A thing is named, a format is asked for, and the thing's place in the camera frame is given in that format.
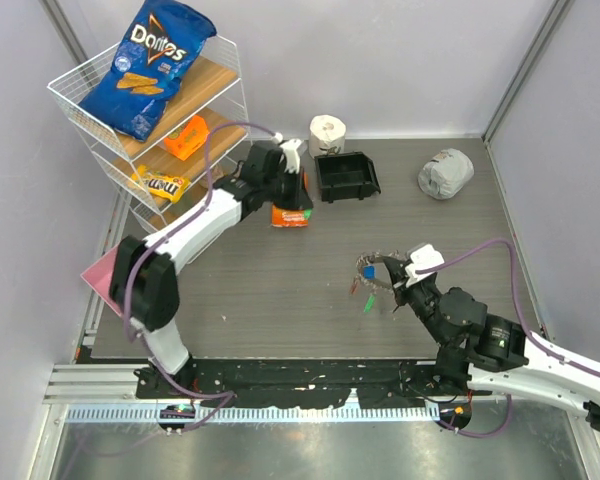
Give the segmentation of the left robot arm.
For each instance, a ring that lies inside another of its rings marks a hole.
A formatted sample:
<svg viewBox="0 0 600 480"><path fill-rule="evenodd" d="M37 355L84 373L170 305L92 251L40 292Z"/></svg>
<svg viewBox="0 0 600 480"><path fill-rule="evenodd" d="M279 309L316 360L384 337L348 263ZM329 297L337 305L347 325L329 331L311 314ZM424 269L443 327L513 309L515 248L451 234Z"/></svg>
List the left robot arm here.
<svg viewBox="0 0 600 480"><path fill-rule="evenodd" d="M193 209L143 239L129 235L119 243L108 297L142 333L153 362L163 369L159 386L171 397L187 395L194 383L187 365L191 354L175 321L178 275L224 231L266 203L312 209L300 164L305 149L300 139L254 142L239 171L218 179Z"/></svg>

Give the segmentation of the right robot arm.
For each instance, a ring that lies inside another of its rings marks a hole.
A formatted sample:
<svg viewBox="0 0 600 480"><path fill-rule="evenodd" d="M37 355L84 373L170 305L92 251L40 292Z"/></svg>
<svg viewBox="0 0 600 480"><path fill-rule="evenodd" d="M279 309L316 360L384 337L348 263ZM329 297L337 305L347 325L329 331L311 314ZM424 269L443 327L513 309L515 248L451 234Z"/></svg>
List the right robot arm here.
<svg viewBox="0 0 600 480"><path fill-rule="evenodd" d="M600 362L489 312L459 287L441 292L413 260L385 256L397 306L408 306L439 347L432 380L446 394L500 392L582 415L600 432Z"/></svg>

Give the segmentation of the blue tag key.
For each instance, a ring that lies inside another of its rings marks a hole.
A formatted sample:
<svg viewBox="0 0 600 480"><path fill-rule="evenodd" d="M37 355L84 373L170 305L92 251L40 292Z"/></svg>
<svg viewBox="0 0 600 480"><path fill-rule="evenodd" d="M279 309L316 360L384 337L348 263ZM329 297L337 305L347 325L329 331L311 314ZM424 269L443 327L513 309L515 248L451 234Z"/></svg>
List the blue tag key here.
<svg viewBox="0 0 600 480"><path fill-rule="evenodd" d="M365 279L374 279L375 278L375 268L372 265L365 266L363 268L363 277Z"/></svg>

